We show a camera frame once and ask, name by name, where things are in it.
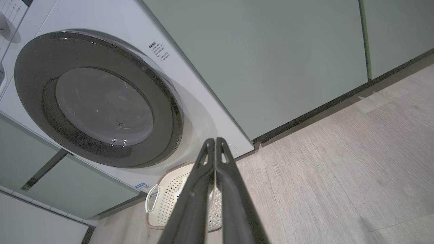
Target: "washing machine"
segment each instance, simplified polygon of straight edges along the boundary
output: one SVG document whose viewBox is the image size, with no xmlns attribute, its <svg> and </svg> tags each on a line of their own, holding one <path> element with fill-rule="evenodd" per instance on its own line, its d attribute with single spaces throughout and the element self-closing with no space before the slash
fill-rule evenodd
<svg viewBox="0 0 434 244">
<path fill-rule="evenodd" d="M 0 6 L 12 35 L 0 112 L 50 143 L 145 192 L 207 138 L 225 138 L 234 157 L 254 149 L 143 2 Z"/>
</svg>

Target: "light wood flooring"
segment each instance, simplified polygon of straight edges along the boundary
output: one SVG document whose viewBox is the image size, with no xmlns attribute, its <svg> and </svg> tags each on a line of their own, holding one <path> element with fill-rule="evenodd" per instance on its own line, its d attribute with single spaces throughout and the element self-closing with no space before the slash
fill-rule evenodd
<svg viewBox="0 0 434 244">
<path fill-rule="evenodd" d="M 237 162 L 271 243 L 434 243 L 434 56 Z M 155 244 L 144 203 L 91 244 Z M 221 231 L 207 243 L 222 243 Z"/>
</svg>

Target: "washing machine control panel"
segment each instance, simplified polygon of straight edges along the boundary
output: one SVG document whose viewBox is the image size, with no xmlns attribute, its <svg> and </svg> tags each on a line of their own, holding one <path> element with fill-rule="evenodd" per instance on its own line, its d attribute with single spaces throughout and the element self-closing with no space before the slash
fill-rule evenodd
<svg viewBox="0 0 434 244">
<path fill-rule="evenodd" d="M 9 44 L 19 41 L 16 30 L 27 8 L 21 0 L 0 0 L 0 60 L 3 60 Z"/>
</svg>

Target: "green cabinet door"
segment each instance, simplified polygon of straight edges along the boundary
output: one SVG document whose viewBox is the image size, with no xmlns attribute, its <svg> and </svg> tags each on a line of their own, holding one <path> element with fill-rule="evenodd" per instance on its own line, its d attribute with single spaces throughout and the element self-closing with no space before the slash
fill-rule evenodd
<svg viewBox="0 0 434 244">
<path fill-rule="evenodd" d="M 369 78 L 434 48 L 433 0 L 361 0 Z"/>
<path fill-rule="evenodd" d="M 143 0 L 250 139 L 366 83 L 357 0 Z"/>
<path fill-rule="evenodd" d="M 0 114 L 0 185 L 18 191 L 60 149 Z"/>
<path fill-rule="evenodd" d="M 71 154 L 49 170 L 27 196 L 59 210 L 88 219 L 139 192 L 100 172 Z"/>
</svg>

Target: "laundry basket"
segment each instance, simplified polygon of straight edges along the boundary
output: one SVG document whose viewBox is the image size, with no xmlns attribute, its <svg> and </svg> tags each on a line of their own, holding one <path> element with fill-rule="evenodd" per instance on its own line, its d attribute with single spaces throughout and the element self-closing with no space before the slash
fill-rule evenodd
<svg viewBox="0 0 434 244">
<path fill-rule="evenodd" d="M 193 166 L 194 161 L 167 171 L 160 181 L 149 191 L 145 201 L 145 208 L 146 225 L 150 229 L 164 229 Z M 157 190 L 157 194 L 155 197 L 152 197 L 155 190 Z M 150 208 L 151 198 L 154 198 L 155 201 Z M 221 192 L 215 183 L 209 195 L 207 213 L 207 231 L 220 228 L 222 224 Z"/>
</svg>

